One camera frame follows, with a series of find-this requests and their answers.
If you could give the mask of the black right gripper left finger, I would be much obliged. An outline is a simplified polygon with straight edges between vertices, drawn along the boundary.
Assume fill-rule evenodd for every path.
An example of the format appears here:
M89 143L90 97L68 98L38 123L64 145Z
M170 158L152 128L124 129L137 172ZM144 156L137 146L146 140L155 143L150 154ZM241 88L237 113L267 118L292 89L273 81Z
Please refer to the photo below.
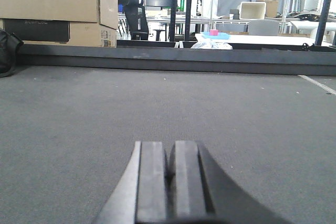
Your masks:
M136 141L130 160L93 223L155 223L167 218L161 142Z

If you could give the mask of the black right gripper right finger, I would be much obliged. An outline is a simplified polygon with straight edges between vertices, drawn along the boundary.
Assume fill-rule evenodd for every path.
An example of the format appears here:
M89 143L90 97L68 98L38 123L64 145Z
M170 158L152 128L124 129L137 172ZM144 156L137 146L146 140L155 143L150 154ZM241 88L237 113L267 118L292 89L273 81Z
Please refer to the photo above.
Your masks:
M200 223L289 222L245 192L201 143L176 141L170 172L176 219Z

